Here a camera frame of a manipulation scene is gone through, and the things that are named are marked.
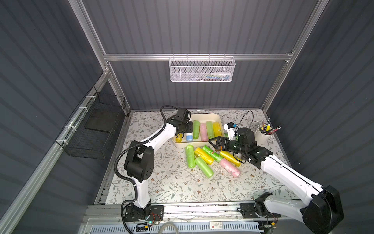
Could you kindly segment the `white blue trash bag roll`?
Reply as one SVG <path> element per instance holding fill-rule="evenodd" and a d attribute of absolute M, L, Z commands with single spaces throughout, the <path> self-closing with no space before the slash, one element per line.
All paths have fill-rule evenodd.
<path fill-rule="evenodd" d="M 193 141 L 193 133 L 186 133 L 186 141 Z"/>

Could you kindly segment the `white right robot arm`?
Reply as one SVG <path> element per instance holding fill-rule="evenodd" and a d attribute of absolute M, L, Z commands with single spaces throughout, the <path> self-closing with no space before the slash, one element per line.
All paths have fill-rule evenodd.
<path fill-rule="evenodd" d="M 258 217 L 284 215 L 305 224 L 315 234 L 328 234 L 343 221 L 344 211 L 337 189 L 324 187 L 284 164 L 270 150 L 257 145 L 249 128 L 239 129 L 238 140 L 217 136 L 208 142 L 216 150 L 241 154 L 245 161 L 276 178 L 299 198 L 283 199 L 265 192 L 251 208 Z"/>

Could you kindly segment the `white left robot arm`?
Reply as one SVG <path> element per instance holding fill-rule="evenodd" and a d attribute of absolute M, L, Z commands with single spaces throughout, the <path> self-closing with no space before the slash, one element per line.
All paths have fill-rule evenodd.
<path fill-rule="evenodd" d="M 188 130 L 191 112 L 186 108 L 165 105 L 160 108 L 163 125 L 142 141 L 132 141 L 114 163 L 115 175 L 130 182 L 134 188 L 134 199 L 127 200 L 134 212 L 146 218 L 151 212 L 148 179 L 154 170 L 154 155 L 169 139 Z"/>

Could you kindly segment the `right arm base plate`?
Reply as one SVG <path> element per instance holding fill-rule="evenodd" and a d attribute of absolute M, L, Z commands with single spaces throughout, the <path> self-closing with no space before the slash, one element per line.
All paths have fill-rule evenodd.
<path fill-rule="evenodd" d="M 270 213 L 265 207 L 265 199 L 270 195 L 272 195 L 272 193 L 265 192 L 254 201 L 240 203 L 236 211 L 241 213 L 242 218 L 268 218 L 272 215 L 274 215 L 275 218 L 280 218 L 281 214 Z"/>

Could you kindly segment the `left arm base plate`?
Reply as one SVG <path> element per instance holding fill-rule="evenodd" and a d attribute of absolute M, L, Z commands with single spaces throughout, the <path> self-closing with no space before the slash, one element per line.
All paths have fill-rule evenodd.
<path fill-rule="evenodd" d="M 151 205 L 144 209 L 138 208 L 131 204 L 124 209 L 125 221 L 136 222 L 136 221 L 162 221 L 164 219 L 163 205 Z"/>

